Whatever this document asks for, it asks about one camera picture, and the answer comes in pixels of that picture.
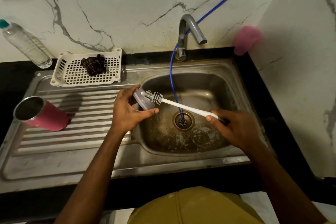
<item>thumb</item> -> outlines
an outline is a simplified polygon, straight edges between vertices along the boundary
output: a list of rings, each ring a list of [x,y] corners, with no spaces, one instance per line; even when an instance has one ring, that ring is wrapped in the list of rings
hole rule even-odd
[[[149,110],[146,110],[146,111],[139,111],[139,118],[141,120],[144,120],[146,118],[149,118],[149,117],[153,116],[154,114],[156,114],[158,112],[159,112],[158,108],[149,109]]]
[[[205,117],[210,124],[212,124],[221,134],[227,139],[232,139],[232,131],[230,128],[223,125],[219,120],[217,120],[214,116],[208,115]]]

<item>hand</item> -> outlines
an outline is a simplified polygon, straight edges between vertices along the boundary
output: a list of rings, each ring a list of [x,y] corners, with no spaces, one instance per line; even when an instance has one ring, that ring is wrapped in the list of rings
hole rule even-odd
[[[138,111],[131,106],[136,103],[136,100],[133,98],[133,93],[138,88],[140,88],[140,85],[119,91],[114,102],[111,128],[125,134],[127,131],[135,128],[140,121],[159,112],[158,108]]]
[[[257,122],[251,114],[244,111],[232,112],[227,110],[212,110],[211,112],[230,121],[229,125],[225,126],[215,117],[206,116],[206,119],[232,145],[247,151],[251,145],[261,142]]]

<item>black granite counter edge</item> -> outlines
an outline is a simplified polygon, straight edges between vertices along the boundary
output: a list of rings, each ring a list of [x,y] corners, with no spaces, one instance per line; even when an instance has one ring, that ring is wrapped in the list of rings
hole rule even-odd
[[[124,55],[122,65],[169,62],[170,55],[171,52]],[[280,164],[311,200],[336,205],[336,189],[314,177],[251,58],[247,54],[241,57],[233,55],[232,48],[187,51],[188,60],[219,58],[233,58],[235,61]],[[1,82],[0,97],[8,101],[5,115],[9,124],[15,104],[22,99],[38,70],[31,62],[0,63],[0,76],[5,78]],[[251,164],[129,177],[111,180],[104,209],[139,207],[167,193],[192,186],[236,194],[263,190]],[[67,185],[0,194],[0,223],[55,217],[74,188],[75,185]]]

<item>marble wall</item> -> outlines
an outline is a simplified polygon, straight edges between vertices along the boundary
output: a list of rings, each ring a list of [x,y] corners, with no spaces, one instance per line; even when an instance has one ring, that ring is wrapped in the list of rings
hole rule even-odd
[[[312,171],[336,176],[336,0],[273,0],[250,52]]]
[[[181,16],[199,19],[221,0],[0,0],[0,18],[39,37],[57,56],[114,46],[126,53],[172,50]],[[200,27],[208,39],[202,48],[232,46],[243,25],[256,25],[272,0],[229,0]],[[0,37],[0,62],[26,60]],[[199,48],[192,36],[189,49]]]

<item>pink container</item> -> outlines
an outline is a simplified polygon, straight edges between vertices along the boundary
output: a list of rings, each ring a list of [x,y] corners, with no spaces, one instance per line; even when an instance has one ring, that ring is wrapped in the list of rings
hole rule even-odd
[[[261,32],[257,27],[242,27],[234,40],[234,54],[243,56],[261,38]]]
[[[67,114],[47,100],[32,96],[23,99],[14,109],[14,118],[45,128],[51,131],[59,131],[65,128],[69,123]]]

